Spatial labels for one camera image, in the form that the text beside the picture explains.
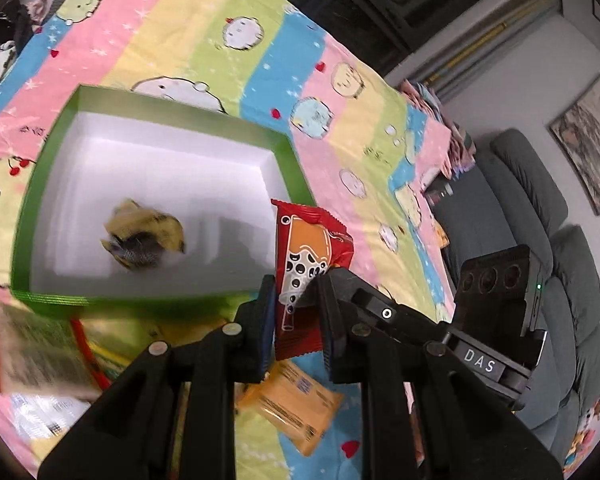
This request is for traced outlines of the yellow pastry snack packet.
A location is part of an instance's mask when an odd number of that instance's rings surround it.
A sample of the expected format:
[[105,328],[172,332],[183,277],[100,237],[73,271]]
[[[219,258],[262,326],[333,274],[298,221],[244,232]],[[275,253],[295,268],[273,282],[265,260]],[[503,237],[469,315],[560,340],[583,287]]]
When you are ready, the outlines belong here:
[[263,382],[247,386],[238,410],[253,410],[311,456],[332,424],[343,394],[327,389],[291,360],[275,362]]

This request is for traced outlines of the red bubble tea snack packet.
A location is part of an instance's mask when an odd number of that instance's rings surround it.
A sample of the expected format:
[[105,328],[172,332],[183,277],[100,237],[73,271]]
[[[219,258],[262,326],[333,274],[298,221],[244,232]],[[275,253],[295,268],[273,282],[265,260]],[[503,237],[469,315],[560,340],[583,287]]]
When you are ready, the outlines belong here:
[[348,268],[353,238],[329,211],[273,200],[276,208],[275,357],[320,351],[320,308],[308,288],[331,268]]

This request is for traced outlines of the white barcode snack packet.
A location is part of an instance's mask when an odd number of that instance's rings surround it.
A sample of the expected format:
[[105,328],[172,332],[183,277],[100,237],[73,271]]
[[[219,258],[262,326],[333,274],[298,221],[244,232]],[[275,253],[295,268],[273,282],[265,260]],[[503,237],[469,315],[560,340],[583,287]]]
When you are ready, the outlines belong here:
[[68,396],[12,394],[10,405],[18,436],[32,441],[64,434],[91,403]]

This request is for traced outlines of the grey sofa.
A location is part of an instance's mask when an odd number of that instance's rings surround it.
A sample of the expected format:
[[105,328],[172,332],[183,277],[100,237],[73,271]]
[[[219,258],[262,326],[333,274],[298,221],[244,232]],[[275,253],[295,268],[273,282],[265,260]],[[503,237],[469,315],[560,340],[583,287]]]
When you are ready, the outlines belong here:
[[540,156],[508,129],[434,205],[450,244],[443,252],[460,298],[485,302],[505,321],[546,333],[518,417],[570,474],[600,420],[600,276],[588,241],[567,222],[567,202]]

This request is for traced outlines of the green white snack packet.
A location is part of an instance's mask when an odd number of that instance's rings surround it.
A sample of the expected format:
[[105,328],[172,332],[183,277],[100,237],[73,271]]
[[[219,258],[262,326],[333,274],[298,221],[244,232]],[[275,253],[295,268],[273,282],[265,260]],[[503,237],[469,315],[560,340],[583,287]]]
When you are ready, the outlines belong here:
[[0,300],[0,392],[93,401],[110,386],[78,320],[55,320]]

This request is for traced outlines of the gold wrapped snack in box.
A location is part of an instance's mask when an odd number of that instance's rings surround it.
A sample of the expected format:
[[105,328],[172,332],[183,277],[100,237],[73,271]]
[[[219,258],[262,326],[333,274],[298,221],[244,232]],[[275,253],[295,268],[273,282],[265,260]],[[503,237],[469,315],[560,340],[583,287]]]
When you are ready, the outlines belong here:
[[134,200],[122,200],[104,228],[107,237],[100,241],[102,248],[130,271],[155,268],[166,252],[186,252],[181,222]]

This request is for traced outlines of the green cardboard box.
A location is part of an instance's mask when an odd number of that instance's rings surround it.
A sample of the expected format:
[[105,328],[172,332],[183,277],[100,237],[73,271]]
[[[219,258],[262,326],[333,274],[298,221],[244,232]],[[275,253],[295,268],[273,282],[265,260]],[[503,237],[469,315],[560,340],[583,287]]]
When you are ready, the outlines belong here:
[[[181,222],[185,248],[131,271],[102,247],[125,200]],[[10,289],[50,318],[196,318],[275,270],[274,202],[314,201],[286,134],[227,114],[81,86],[32,170]]]

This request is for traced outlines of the colourful cartoon bedsheet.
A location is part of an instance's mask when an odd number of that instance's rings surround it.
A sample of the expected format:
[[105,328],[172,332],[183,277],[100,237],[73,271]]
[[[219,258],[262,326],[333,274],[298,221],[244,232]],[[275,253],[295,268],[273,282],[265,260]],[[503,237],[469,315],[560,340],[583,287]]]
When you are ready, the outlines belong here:
[[[288,136],[314,201],[353,238],[347,268],[436,321],[452,318],[424,186],[451,133],[286,0],[64,0],[0,82],[0,300],[32,170],[76,88],[123,90]],[[196,340],[237,310],[196,318],[78,320],[108,377],[157,339]],[[27,474],[67,433],[28,441],[0,392],[0,438]]]

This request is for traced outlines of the black white clothes pile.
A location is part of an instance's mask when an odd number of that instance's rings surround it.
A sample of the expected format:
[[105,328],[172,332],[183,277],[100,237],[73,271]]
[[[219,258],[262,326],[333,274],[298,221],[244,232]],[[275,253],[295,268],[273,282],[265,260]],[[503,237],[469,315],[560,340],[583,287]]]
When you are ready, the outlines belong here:
[[0,81],[34,34],[42,30],[48,0],[8,0],[0,12]]

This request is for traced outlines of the framed wall painting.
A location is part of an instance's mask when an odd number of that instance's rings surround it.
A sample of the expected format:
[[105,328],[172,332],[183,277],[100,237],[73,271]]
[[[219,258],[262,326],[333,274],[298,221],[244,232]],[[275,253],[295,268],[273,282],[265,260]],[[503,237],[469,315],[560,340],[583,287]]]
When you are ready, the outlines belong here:
[[596,216],[600,215],[600,74],[550,124],[558,144],[576,170]]

